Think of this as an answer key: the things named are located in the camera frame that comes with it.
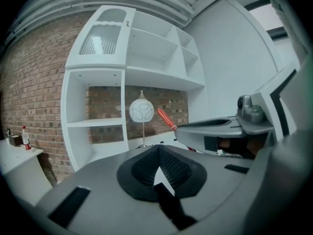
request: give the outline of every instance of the black panel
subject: black panel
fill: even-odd
[[[180,126],[180,128],[182,127],[206,127],[206,126],[215,127],[215,126],[227,125],[230,123],[231,121],[229,119],[213,119],[213,120],[207,120],[207,121],[188,123],[188,124]]]
[[[50,214],[49,218],[58,225],[66,228],[89,193],[89,189],[76,187],[57,209]]]
[[[283,136],[289,135],[289,128],[288,128],[288,123],[287,123],[287,118],[285,115],[284,108],[280,102],[280,93],[281,91],[286,87],[286,85],[289,83],[289,81],[293,78],[293,76],[296,74],[296,70],[294,70],[287,78],[286,80],[276,88],[275,91],[273,91],[270,94],[270,98],[272,99],[275,109],[277,111],[280,125],[282,126],[282,131],[283,131]]]
[[[207,151],[217,151],[218,144],[217,144],[217,137],[204,137],[204,148]]]
[[[157,202],[153,186],[159,167],[177,198],[195,196],[206,181],[206,170],[201,164],[164,145],[155,145],[119,167],[118,183],[134,199]]]
[[[258,0],[256,2],[253,2],[251,4],[248,4],[245,6],[246,10],[253,10],[259,7],[262,7],[264,5],[270,4],[270,0]]]
[[[247,167],[242,167],[242,166],[238,166],[238,165],[234,165],[234,164],[232,164],[232,165],[228,164],[224,168],[228,169],[228,170],[233,170],[233,171],[236,171],[239,173],[243,173],[243,174],[247,174],[249,171],[249,168],[247,168]]]
[[[287,31],[285,30],[284,27],[278,27],[275,29],[270,29],[267,31],[268,35],[272,40],[278,40],[281,38],[286,38],[288,37]]]

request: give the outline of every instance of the black slot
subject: black slot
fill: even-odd
[[[217,151],[218,150],[218,140],[217,137],[204,137],[204,148],[207,151]]]
[[[294,75],[296,75],[297,71],[294,70],[287,78],[284,82],[281,83],[280,86],[278,86],[271,94],[270,94],[270,98],[272,99],[275,109],[277,111],[278,114],[278,118],[280,121],[280,125],[282,127],[282,131],[283,131],[283,136],[287,136],[289,135],[289,127],[288,127],[288,122],[287,122],[287,118],[285,115],[285,111],[283,108],[283,105],[280,101],[280,93],[282,92],[282,90],[288,85],[288,83],[290,82],[290,80],[293,78]]]
[[[76,187],[57,209],[50,214],[49,218],[63,228],[66,228],[89,193],[89,189]]]
[[[188,123],[184,124],[181,127],[216,127],[216,126],[223,126],[230,124],[231,121],[229,119],[212,119],[207,121],[200,121],[200,122],[194,122],[194,123]]]
[[[233,171],[237,171],[239,173],[243,173],[243,174],[247,174],[249,171],[249,168],[247,167],[242,167],[242,166],[238,166],[238,165],[234,165],[234,164],[228,164],[224,167],[225,169],[228,170],[233,170]]]

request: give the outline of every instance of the brick wall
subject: brick wall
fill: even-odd
[[[155,114],[152,120],[145,123],[145,136],[151,136],[170,131],[157,114],[157,109],[162,108],[175,124],[188,122],[187,94],[181,91],[148,88],[140,86],[125,86],[126,128],[128,139],[142,137],[142,123],[131,120],[129,115],[130,104],[138,99],[143,90],[145,97],[152,103]],[[120,118],[120,88],[119,87],[90,87],[86,95],[86,117],[95,118]],[[111,142],[123,140],[121,126],[92,127],[90,128],[90,142]]]
[[[33,30],[10,46],[0,60],[2,130],[5,132],[6,128],[10,128],[12,134],[21,135],[22,126],[26,126],[31,145],[44,150],[39,162],[52,184],[73,173],[61,129],[61,88],[64,65],[71,46],[91,14],[81,13],[59,19]],[[187,99],[183,92],[126,87],[127,106],[138,98],[140,90],[144,91],[156,109],[163,108],[171,115],[174,122],[187,122]],[[113,96],[110,102],[108,93]],[[119,93],[116,88],[91,88],[86,98],[87,117],[116,117],[120,114]],[[128,111],[126,116],[128,137],[141,137],[141,125],[129,119]],[[167,130],[159,116],[154,116],[146,124],[145,134],[153,135]],[[93,128],[90,133],[92,142],[121,138],[119,127]]]
[[[52,184],[73,172],[61,130],[61,87],[71,46],[90,16],[37,28],[10,46],[0,61],[2,129],[20,135],[26,126],[31,145],[44,150],[39,162]]]

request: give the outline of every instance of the white desk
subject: white desk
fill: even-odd
[[[25,150],[24,145],[14,147],[6,140],[0,141],[0,171],[11,191],[32,205],[51,188],[37,156],[42,150]]]

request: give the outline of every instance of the black strap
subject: black strap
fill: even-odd
[[[179,230],[183,230],[197,222],[193,217],[184,213],[179,198],[174,197],[163,183],[155,185],[153,189],[157,192],[162,211]]]
[[[242,167],[242,166],[238,166],[238,165],[234,165],[234,164],[228,164],[224,167],[225,169],[228,170],[233,170],[233,171],[237,171],[239,173],[243,173],[243,174],[247,174],[249,171],[249,168],[247,167]]]

